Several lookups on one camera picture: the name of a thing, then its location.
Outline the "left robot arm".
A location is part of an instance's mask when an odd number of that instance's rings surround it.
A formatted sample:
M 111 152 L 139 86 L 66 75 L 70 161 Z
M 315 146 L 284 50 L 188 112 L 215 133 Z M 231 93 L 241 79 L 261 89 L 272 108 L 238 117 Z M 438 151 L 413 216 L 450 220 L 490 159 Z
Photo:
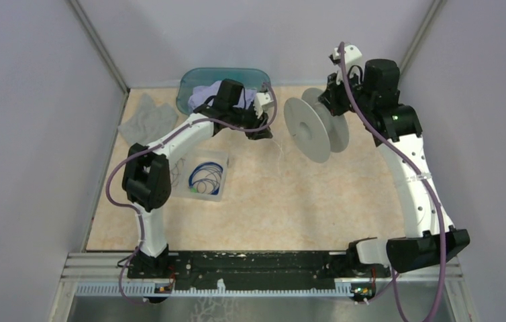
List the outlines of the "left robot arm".
M 268 83 L 247 103 L 245 88 L 232 79 L 222 80 L 218 91 L 200 105 L 170 133 L 143 146 L 131 146 L 128 157 L 118 166 L 124 170 L 121 187 L 127 208 L 138 221 L 136 250 L 145 255 L 143 268 L 155 278 L 170 268 L 162 208 L 170 198 L 171 168 L 201 142 L 223 129 L 240 131 L 250 140 L 271 138 L 270 125 L 276 119 L 276 95 Z

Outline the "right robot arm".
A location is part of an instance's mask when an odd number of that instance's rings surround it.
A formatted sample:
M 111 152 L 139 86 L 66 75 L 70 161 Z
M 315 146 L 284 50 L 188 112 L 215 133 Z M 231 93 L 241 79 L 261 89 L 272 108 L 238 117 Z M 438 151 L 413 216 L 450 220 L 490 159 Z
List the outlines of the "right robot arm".
M 455 227 L 435 188 L 424 152 L 423 128 L 414 108 L 400 103 L 400 70 L 396 62 L 372 59 L 361 67 L 334 64 L 318 98 L 333 116 L 348 111 L 360 117 L 384 158 L 397 190 L 404 217 L 404 236 L 370 237 L 348 247 L 346 267 L 364 276 L 373 264 L 404 273 L 446 264 L 469 243 L 466 229 Z

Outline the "white perforated cable spool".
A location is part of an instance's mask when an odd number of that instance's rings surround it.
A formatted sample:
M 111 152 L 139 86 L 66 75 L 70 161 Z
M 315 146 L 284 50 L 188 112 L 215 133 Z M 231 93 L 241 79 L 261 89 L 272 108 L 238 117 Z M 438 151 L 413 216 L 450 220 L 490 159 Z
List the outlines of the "white perforated cable spool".
M 291 97 L 284 104 L 285 123 L 295 145 L 317 163 L 343 152 L 350 140 L 346 118 L 331 115 L 318 100 L 321 94 L 321 89 L 311 87 L 300 98 Z

